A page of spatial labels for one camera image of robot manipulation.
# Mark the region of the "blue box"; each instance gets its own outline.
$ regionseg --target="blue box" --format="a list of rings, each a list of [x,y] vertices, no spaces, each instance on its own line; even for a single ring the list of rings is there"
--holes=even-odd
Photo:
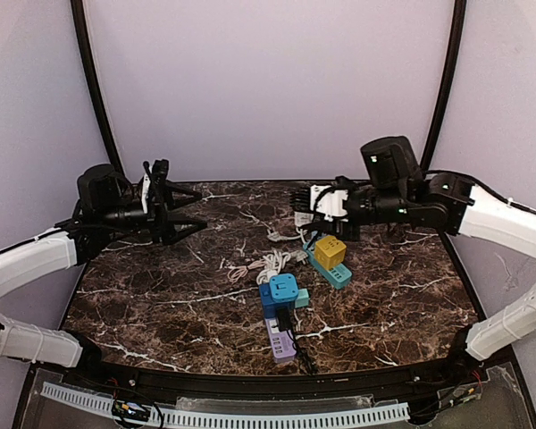
[[[295,301],[298,294],[296,277],[292,274],[274,275],[270,279],[270,294],[274,302]]]
[[[312,264],[318,273],[320,273],[325,280],[330,282],[335,289],[343,289],[348,285],[349,281],[351,281],[351,271],[349,271],[345,265],[339,264],[328,271],[315,259],[313,249],[308,249],[307,243],[304,245],[304,250],[307,253],[307,259],[310,261],[310,264]]]
[[[297,298],[294,301],[294,307],[301,308],[301,307],[307,307],[310,303],[310,294],[307,291],[307,289],[300,289],[299,293],[297,294]]]
[[[273,319],[276,317],[276,310],[278,308],[294,308],[295,301],[289,302],[274,302],[272,295],[270,293],[270,285],[268,283],[263,283],[258,286],[260,290],[260,300],[262,302],[262,309],[264,310],[264,319]]]

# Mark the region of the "black metal pole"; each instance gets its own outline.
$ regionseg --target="black metal pole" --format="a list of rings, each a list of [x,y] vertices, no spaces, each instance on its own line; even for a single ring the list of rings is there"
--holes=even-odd
[[[461,45],[461,37],[463,35],[463,25],[465,24],[466,0],[456,0],[455,10],[453,12],[453,21],[450,27],[450,36],[448,38],[447,57],[445,58],[445,67],[443,75],[440,79],[439,95],[437,96],[437,104],[432,115],[431,127],[429,135],[421,157],[421,169],[429,170],[435,147],[439,140],[440,128],[443,124],[445,111],[447,110],[448,97],[453,85],[455,76],[456,59],[458,58],[458,50]]]
[[[115,167],[115,170],[123,173],[123,165],[117,152],[117,146],[115,146],[115,140],[101,95],[101,88],[99,87],[99,80],[97,79],[96,66],[89,43],[88,24],[83,10],[83,0],[71,0],[71,12],[73,14],[73,24],[78,39],[78,46],[80,47],[81,63],[83,64],[83,71],[88,82],[89,96],[91,97],[93,110],[96,113],[97,124],[104,141],[105,151],[107,152],[109,162]]]

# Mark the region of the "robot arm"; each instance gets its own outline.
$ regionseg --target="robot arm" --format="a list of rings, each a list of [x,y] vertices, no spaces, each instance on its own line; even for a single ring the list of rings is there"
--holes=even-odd
[[[167,181],[166,160],[144,167],[146,174],[137,188],[108,164],[80,176],[80,200],[71,219],[0,250],[0,298],[44,275],[94,259],[115,240],[144,231],[154,243],[169,245],[204,229],[206,222],[174,213],[201,195]],[[0,314],[0,356],[75,367],[91,358],[87,352],[98,354],[98,349],[76,333],[47,330]]]
[[[320,218],[304,229],[358,240],[362,225],[410,223],[493,241],[536,258],[535,210],[505,200],[463,174],[437,172],[426,179],[404,137],[375,140],[361,153],[370,181],[339,177],[336,185],[292,195],[295,211]],[[536,284],[496,315],[459,332],[449,358],[483,361],[535,330]]]

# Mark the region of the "teal power strip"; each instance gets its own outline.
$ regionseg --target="teal power strip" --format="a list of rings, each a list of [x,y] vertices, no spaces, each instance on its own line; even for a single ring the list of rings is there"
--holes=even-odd
[[[351,271],[349,271],[345,265],[339,264],[330,270],[326,270],[315,259],[314,252],[307,248],[307,243],[304,245],[304,251],[307,253],[307,259],[310,261],[310,264],[318,270],[318,273],[320,273],[325,280],[331,283],[331,286],[335,289],[343,289],[348,286],[348,283],[351,280]]]

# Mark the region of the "purple power strip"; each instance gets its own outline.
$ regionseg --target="purple power strip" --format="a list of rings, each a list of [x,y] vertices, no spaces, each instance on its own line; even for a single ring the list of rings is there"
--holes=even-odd
[[[288,331],[280,332],[278,329],[278,321],[276,319],[264,319],[266,322],[266,328],[268,329],[268,335],[270,336],[270,345],[272,346],[272,353],[274,355],[274,361],[277,364],[283,364],[284,362],[291,362],[296,357],[296,350],[294,349],[294,343],[288,335]]]

